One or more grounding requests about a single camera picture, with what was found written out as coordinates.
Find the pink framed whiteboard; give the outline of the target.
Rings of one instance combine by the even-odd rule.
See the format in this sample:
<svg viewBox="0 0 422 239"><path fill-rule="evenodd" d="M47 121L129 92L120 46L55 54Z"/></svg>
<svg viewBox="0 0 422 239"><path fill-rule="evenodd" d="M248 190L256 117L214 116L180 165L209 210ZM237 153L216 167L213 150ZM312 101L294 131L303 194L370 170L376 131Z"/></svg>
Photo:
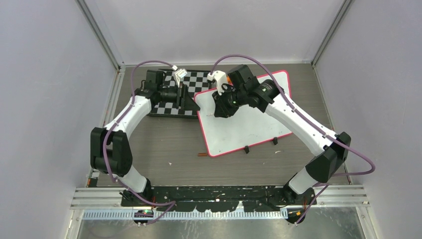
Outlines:
<svg viewBox="0 0 422 239"><path fill-rule="evenodd" d="M195 94L194 101L201 108L197 114L202 129L206 149L210 157L243 150L270 142L274 137L281 138L292 134L282 123L248 105L241 106L229 118L207 117L214 113L212 93L216 88Z"/></svg>

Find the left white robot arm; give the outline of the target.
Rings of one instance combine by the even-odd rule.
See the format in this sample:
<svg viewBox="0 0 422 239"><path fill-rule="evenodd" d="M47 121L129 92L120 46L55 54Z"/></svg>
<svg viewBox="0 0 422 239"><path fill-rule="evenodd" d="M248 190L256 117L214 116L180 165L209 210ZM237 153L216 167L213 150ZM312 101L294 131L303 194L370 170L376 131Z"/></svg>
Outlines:
<svg viewBox="0 0 422 239"><path fill-rule="evenodd" d="M198 111L200 107L182 83L185 69L175 69L175 85L165 86L163 70L148 70L141 86L135 89L123 110L104 127L90 134L90 165L121 183L141 206L152 202L151 182L133 166L129 138L135 128L159 103L171 103L182 110Z"/></svg>

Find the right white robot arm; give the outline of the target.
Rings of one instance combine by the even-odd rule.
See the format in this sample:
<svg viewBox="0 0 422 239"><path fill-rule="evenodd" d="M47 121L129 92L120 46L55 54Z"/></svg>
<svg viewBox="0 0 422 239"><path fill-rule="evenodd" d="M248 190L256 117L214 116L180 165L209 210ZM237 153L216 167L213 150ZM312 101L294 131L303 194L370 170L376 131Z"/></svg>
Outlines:
<svg viewBox="0 0 422 239"><path fill-rule="evenodd" d="M283 199L297 204L304 193L318 183L326 183L347 159L351 137L320 124L285 93L273 76L259 82L247 65L238 65L228 73L213 71L207 79L216 82L214 116L229 118L241 106L248 105L276 119L295 134L314 155L283 187Z"/></svg>

